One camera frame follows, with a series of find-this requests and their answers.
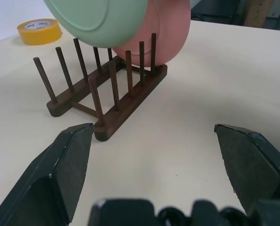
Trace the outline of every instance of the mint green plate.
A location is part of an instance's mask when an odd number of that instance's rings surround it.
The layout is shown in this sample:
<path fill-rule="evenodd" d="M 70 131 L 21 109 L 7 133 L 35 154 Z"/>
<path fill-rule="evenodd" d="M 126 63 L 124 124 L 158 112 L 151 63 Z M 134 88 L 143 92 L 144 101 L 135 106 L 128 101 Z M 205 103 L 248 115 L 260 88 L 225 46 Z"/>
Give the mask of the mint green plate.
<path fill-rule="evenodd" d="M 140 28 L 148 0 L 44 0 L 59 23 L 95 47 L 125 44 Z"/>

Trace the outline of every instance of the dish rack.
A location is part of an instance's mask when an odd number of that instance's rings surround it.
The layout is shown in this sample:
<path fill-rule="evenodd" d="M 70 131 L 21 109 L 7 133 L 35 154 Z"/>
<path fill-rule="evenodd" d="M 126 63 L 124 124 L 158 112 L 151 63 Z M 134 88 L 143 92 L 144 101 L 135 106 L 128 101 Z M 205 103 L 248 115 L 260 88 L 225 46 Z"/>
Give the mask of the dish rack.
<path fill-rule="evenodd" d="M 144 42 L 139 42 L 140 50 L 140 66 L 132 66 L 131 52 L 125 52 L 126 60 L 124 61 L 118 56 L 112 56 L 112 50 L 108 51 L 109 61 L 105 64 L 100 64 L 99 52 L 97 47 L 93 47 L 97 69 L 90 74 L 87 74 L 85 63 L 82 56 L 82 51 L 77 38 L 74 39 L 76 52 L 78 55 L 80 67 L 82 69 L 83 79 L 72 84 L 68 68 L 60 47 L 56 47 L 56 52 L 64 72 L 68 89 L 63 91 L 58 96 L 55 96 L 51 87 L 49 79 L 38 57 L 33 60 L 41 76 L 41 79 L 47 89 L 51 100 L 47 103 L 47 108 L 53 117 L 59 117 L 70 110 L 72 107 L 98 118 L 95 123 L 94 134 L 97 140 L 108 140 L 119 127 L 127 120 L 127 118 L 137 109 L 137 107 L 145 100 L 145 98 L 154 90 L 154 88 L 167 75 L 167 66 L 155 66 L 156 55 L 156 34 L 151 35 L 151 67 L 150 71 L 144 69 Z M 128 92 L 121 99 L 118 95 L 117 77 L 116 73 L 120 70 L 126 70 Z M 132 73 L 135 72 L 140 75 L 140 81 L 133 86 Z M 111 79 L 112 91 L 114 98 L 114 106 L 103 114 L 98 87 L 108 79 Z M 88 108 L 79 102 L 87 95 L 92 94 L 95 110 Z"/>

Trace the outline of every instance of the masking tape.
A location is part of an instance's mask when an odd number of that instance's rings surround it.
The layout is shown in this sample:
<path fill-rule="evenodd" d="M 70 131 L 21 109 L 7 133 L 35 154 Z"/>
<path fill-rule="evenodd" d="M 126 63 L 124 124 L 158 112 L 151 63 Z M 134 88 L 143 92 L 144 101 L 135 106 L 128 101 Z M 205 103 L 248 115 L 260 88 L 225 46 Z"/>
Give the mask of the masking tape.
<path fill-rule="evenodd" d="M 38 19 L 20 24 L 17 30 L 26 45 L 44 45 L 61 37 L 57 20 Z"/>

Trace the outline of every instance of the white table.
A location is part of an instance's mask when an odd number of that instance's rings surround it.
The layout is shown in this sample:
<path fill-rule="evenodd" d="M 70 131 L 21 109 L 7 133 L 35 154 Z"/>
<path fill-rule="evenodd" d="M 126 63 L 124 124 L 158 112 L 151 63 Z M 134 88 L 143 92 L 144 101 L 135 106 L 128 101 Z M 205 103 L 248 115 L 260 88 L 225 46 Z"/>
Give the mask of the white table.
<path fill-rule="evenodd" d="M 24 46 L 18 37 L 0 43 L 0 204 L 61 130 L 96 121 L 75 109 L 50 116 L 49 96 L 32 58 L 41 58 L 58 94 L 66 81 L 56 46 L 63 49 L 73 82 L 81 79 L 65 31 L 45 46 Z M 82 45 L 82 52 L 90 72 L 92 48 Z M 106 61 L 107 51 L 99 52 Z M 126 83 L 125 73 L 119 73 L 121 96 Z M 113 105 L 109 81 L 99 94 L 106 112 Z M 82 103 L 94 107 L 91 96 Z M 148 198 L 156 211 L 174 205 L 185 214 L 202 198 L 219 208 L 241 208 L 213 132 L 216 123 L 259 131 L 280 150 L 280 31 L 193 21 L 185 46 L 168 63 L 167 77 L 111 139 L 93 138 L 71 225 L 86 225 L 91 205 L 104 197 Z"/>

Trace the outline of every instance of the pink plate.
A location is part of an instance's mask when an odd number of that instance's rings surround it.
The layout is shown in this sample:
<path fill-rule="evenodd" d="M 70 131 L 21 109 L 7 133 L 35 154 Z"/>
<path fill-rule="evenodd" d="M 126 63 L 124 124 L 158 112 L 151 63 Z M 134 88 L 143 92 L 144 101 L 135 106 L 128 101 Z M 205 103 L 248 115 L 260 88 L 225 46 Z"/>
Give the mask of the pink plate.
<path fill-rule="evenodd" d="M 114 52 L 125 59 L 132 53 L 132 64 L 139 65 L 139 41 L 144 41 L 145 67 L 150 67 L 151 34 L 157 34 L 156 66 L 173 59 L 183 47 L 190 26 L 189 0 L 148 0 L 148 7 L 135 36 Z"/>

